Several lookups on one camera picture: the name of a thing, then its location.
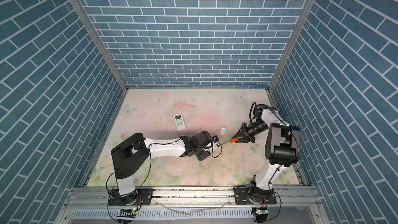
tile wall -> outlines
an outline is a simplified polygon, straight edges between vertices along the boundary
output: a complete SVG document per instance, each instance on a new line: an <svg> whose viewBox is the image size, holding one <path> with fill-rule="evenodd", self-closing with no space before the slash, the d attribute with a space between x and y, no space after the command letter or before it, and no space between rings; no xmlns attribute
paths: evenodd
<svg viewBox="0 0 398 224"><path fill-rule="evenodd" d="M266 87L305 0L81 0L129 87Z"/></svg>
<svg viewBox="0 0 398 224"><path fill-rule="evenodd" d="M67 0L0 0L0 223L56 219L120 98Z"/></svg>
<svg viewBox="0 0 398 224"><path fill-rule="evenodd" d="M398 0L316 0L274 91L331 223L398 223Z"/></svg>

floral tablecloth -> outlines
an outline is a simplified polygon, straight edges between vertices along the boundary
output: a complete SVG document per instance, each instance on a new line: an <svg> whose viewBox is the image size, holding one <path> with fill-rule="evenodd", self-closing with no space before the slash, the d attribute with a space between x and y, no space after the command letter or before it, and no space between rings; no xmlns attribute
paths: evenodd
<svg viewBox="0 0 398 224"><path fill-rule="evenodd" d="M264 146L268 131L256 136L256 142L229 143L243 122L249 119L253 101L268 104L264 89L130 89L116 118L109 137L87 184L105 186L114 172L111 150L136 132L152 139L172 139L193 136L203 130L217 135L222 146L218 158L208 157L199 162L192 157L156 157L144 183L150 186L171 185L239 185L248 184L265 161ZM182 113L186 129L179 132L173 115ZM219 134L226 128L224 136ZM134 184L145 179L149 160L134 174ZM297 184L291 167L282 172L274 184ZM111 177L108 186L116 184Z"/></svg>

